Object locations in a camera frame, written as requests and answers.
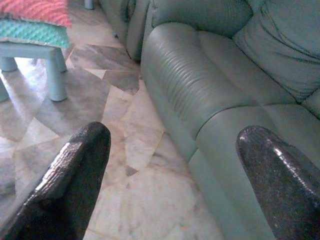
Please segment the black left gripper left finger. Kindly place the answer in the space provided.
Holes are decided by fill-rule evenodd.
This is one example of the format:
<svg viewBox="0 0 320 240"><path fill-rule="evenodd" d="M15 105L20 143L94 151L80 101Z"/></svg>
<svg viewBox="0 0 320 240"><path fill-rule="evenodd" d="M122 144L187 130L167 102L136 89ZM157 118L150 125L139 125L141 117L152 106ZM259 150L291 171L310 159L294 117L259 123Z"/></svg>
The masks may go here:
<svg viewBox="0 0 320 240"><path fill-rule="evenodd" d="M101 189L111 132L94 121L78 129L34 178L0 224L2 240L81 240Z"/></svg>

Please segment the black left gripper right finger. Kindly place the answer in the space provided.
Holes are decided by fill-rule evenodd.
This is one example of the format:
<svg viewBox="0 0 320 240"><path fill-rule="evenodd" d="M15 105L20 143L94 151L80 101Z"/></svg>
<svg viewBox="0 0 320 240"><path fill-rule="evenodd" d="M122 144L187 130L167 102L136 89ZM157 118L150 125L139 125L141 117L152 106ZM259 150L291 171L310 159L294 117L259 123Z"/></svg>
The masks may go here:
<svg viewBox="0 0 320 240"><path fill-rule="evenodd" d="M242 129L236 151L259 206L278 240L320 238L320 170L267 128Z"/></svg>

